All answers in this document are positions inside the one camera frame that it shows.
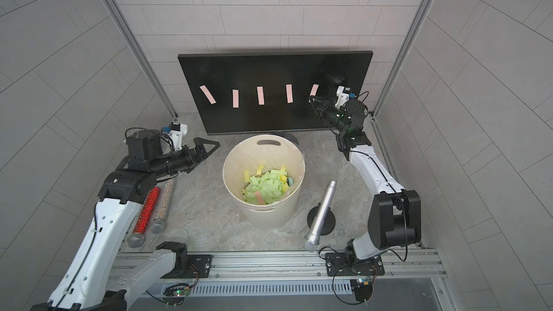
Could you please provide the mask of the pink sticky note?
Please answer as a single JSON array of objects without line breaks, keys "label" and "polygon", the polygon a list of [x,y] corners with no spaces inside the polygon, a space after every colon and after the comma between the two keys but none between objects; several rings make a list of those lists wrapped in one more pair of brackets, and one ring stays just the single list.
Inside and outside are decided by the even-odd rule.
[{"label": "pink sticky note", "polygon": [[239,108],[239,90],[233,89],[233,108]]},{"label": "pink sticky note", "polygon": [[205,97],[207,98],[208,102],[211,105],[214,105],[216,103],[216,100],[215,100],[214,96],[212,95],[212,93],[209,91],[209,89],[205,85],[201,85],[200,90],[205,95]]},{"label": "pink sticky note", "polygon": [[265,100],[264,100],[264,88],[262,86],[258,86],[256,88],[257,90],[257,96],[258,96],[258,103],[260,106],[262,105],[265,105]]},{"label": "pink sticky note", "polygon": [[318,88],[319,88],[319,85],[318,85],[318,84],[312,85],[312,88],[311,88],[311,91],[310,91],[310,95],[311,95],[311,96],[317,95]]},{"label": "pink sticky note", "polygon": [[288,104],[291,104],[292,102],[294,102],[293,90],[292,90],[292,85],[291,84],[286,85],[286,96],[287,96],[287,103]]}]

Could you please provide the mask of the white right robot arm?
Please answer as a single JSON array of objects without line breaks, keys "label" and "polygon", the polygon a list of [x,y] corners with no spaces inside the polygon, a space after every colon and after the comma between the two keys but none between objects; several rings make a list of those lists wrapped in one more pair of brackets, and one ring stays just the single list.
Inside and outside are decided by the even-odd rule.
[{"label": "white right robot arm", "polygon": [[394,247],[407,248],[421,241],[421,198],[398,183],[376,155],[364,132],[367,106],[355,96],[339,100],[310,96],[309,103],[335,134],[338,150],[357,169],[373,193],[367,232],[350,240],[346,261],[354,264],[379,256]]}]

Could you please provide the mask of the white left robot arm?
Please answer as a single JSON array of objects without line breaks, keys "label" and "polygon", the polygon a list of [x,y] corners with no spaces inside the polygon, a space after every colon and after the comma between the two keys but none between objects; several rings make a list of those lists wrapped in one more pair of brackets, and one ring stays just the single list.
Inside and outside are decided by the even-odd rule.
[{"label": "white left robot arm", "polygon": [[192,172],[220,144],[195,138],[195,146],[178,146],[162,130],[130,128],[125,131],[128,155],[102,184],[92,222],[66,275],[47,302],[32,310],[128,310],[163,277],[180,277],[189,268],[187,246],[165,242],[147,262],[109,283],[122,241],[148,193],[161,181]]}]

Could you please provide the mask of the black flat monitor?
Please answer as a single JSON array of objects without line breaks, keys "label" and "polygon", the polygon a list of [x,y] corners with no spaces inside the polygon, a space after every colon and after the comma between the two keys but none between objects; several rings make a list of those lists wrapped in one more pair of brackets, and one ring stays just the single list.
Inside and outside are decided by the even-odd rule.
[{"label": "black flat monitor", "polygon": [[[347,52],[180,54],[178,61],[209,135],[322,130],[323,121],[309,103],[316,96],[336,98],[339,86],[359,94],[372,61],[370,50]],[[291,84],[294,102],[287,103]],[[214,96],[211,105],[200,90]],[[260,106],[256,88],[264,88]],[[233,89],[239,108],[233,108]]]}]

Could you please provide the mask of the pile of discarded sticky notes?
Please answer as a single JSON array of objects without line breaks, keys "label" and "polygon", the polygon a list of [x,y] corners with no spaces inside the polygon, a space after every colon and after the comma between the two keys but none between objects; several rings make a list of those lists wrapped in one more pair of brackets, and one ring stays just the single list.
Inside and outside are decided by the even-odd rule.
[{"label": "pile of discarded sticky notes", "polygon": [[280,169],[266,169],[264,165],[260,165],[256,174],[245,170],[243,180],[245,182],[241,191],[243,201],[259,206],[283,200],[295,183],[285,166]]}]

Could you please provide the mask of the cream plastic waste bin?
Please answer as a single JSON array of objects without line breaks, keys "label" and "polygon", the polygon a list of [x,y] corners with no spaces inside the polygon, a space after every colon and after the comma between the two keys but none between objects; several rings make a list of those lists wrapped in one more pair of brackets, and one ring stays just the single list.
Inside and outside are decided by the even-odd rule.
[{"label": "cream plastic waste bin", "polygon": [[255,135],[230,151],[223,182],[252,225],[273,230],[291,219],[305,170],[298,144],[279,135]]}]

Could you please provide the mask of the red glitter microphone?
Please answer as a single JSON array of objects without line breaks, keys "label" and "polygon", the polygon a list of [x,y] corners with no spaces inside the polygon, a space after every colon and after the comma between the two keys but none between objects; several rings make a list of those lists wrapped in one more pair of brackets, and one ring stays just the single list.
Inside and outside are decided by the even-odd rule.
[{"label": "red glitter microphone", "polygon": [[156,203],[161,194],[159,187],[152,188],[146,197],[145,203],[142,207],[141,213],[135,223],[134,230],[131,236],[128,238],[128,247],[131,249],[137,249],[141,247],[145,242],[145,232],[150,222],[151,216],[154,213]]}]

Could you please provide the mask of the black round microphone base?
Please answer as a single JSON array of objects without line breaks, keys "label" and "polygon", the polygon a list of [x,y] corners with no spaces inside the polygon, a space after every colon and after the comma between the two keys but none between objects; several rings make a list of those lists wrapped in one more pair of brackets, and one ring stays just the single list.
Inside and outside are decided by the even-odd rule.
[{"label": "black round microphone base", "polygon": [[[316,207],[312,208],[307,217],[307,223],[308,227],[312,227],[312,224],[315,220],[315,216],[318,214],[318,208],[321,204],[318,204]],[[327,236],[330,233],[334,231],[334,228],[336,226],[336,217],[334,213],[331,211],[331,209],[328,209],[328,212],[326,214],[324,224],[321,230],[321,236]]]}]

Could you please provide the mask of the left green circuit board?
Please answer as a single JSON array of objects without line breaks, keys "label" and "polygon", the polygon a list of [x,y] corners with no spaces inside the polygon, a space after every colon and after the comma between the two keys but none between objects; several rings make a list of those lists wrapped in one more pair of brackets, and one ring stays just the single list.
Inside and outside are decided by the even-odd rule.
[{"label": "left green circuit board", "polygon": [[168,286],[163,294],[162,299],[165,303],[179,306],[190,295],[193,286],[188,283],[179,283],[176,285]]}]

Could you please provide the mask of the right circuit board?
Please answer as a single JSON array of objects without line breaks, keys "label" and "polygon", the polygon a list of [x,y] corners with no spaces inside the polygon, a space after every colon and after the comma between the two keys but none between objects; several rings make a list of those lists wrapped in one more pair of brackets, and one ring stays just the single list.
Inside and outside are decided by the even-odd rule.
[{"label": "right circuit board", "polygon": [[351,279],[351,292],[356,303],[361,304],[368,302],[373,294],[373,283],[367,279]]}]

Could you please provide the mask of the aluminium corner post right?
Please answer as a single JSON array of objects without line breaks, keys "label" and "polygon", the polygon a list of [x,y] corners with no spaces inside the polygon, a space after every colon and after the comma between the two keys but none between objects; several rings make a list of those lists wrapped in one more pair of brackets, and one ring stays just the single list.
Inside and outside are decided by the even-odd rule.
[{"label": "aluminium corner post right", "polygon": [[373,120],[376,120],[377,117],[380,115],[380,112],[383,110],[383,107],[387,101],[387,98],[390,96],[394,83],[396,82],[399,76],[401,68],[408,57],[410,49],[413,47],[413,43],[415,42],[415,39],[423,25],[423,22],[429,13],[432,3],[433,3],[433,0],[421,0],[421,3],[416,11],[415,17],[413,18],[413,21],[410,24],[406,38],[403,41],[403,44],[401,45],[400,51],[397,55],[395,62],[393,63],[393,67],[391,68],[390,74],[382,89],[382,93],[374,108],[374,112],[372,114]]}]

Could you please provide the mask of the aluminium corner post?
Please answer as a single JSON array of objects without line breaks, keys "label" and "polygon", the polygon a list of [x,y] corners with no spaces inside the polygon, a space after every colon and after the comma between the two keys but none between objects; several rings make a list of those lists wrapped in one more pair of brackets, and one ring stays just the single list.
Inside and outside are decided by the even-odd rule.
[{"label": "aluminium corner post", "polygon": [[118,4],[116,3],[115,0],[102,0],[102,2],[105,5],[110,16],[112,17],[115,23],[115,26],[118,28],[119,32],[121,33],[122,37],[127,43],[132,55],[137,60],[138,65],[141,67],[146,78],[149,80],[152,87],[156,91],[157,95],[160,97],[165,108],[169,111],[169,113],[172,115],[173,118],[177,118],[179,116],[178,113],[174,109],[170,99],[168,98],[166,92],[164,91],[163,86],[161,85],[157,75],[154,72],[154,69],[151,67],[150,63],[148,62],[143,49],[138,44],[138,40],[136,39],[134,34],[132,34],[130,26],[127,23],[125,17],[123,17],[122,12],[118,7]]},{"label": "aluminium corner post", "polygon": [[406,38],[403,41],[403,44],[401,45],[400,51],[397,55],[395,62],[393,63],[393,67],[391,68],[390,74],[382,89],[382,93],[374,108],[374,112],[372,114],[373,120],[376,120],[377,117],[380,115],[380,112],[383,110],[383,107],[387,101],[387,98],[390,96],[394,83],[396,82],[399,76],[401,68],[408,57],[410,49],[413,47],[413,43],[415,42],[415,39],[423,25],[423,22],[429,13],[432,3],[433,3],[433,0],[421,0],[421,3],[416,11],[415,17],[413,18],[413,21],[410,24]]}]

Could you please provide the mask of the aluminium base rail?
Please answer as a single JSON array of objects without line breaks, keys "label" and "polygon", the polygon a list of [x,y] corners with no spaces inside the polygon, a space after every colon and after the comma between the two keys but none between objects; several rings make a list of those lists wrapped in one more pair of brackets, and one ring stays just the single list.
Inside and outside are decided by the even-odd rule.
[{"label": "aluminium base rail", "polygon": [[160,300],[171,285],[194,282],[191,297],[260,297],[329,295],[355,303],[351,279],[373,283],[371,300],[427,297],[444,304],[450,296],[442,260],[434,249],[411,248],[407,260],[383,253],[370,263],[346,267],[346,259],[329,249],[306,251],[208,252],[189,254],[196,266],[185,278],[165,278],[142,294]]}]

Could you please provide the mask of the aluminium corner post left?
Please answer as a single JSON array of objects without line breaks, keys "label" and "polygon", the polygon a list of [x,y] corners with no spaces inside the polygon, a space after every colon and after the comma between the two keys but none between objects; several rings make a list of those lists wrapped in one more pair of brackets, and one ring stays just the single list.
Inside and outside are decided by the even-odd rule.
[{"label": "aluminium corner post left", "polygon": [[174,109],[170,99],[168,98],[166,92],[164,91],[163,86],[161,85],[157,75],[154,72],[154,69],[151,67],[150,63],[148,62],[143,49],[138,44],[138,40],[136,39],[134,34],[132,34],[130,26],[127,23],[125,17],[123,17],[122,12],[118,7],[118,4],[116,3],[115,0],[102,0],[102,2],[105,5],[110,16],[112,17],[115,23],[115,26],[118,28],[119,32],[121,33],[122,37],[127,43],[132,55],[137,60],[138,65],[141,67],[146,78],[149,80],[152,87],[156,91],[157,95],[160,97],[165,108],[169,111],[169,113],[172,115],[173,118],[177,118],[179,116],[178,113]]}]

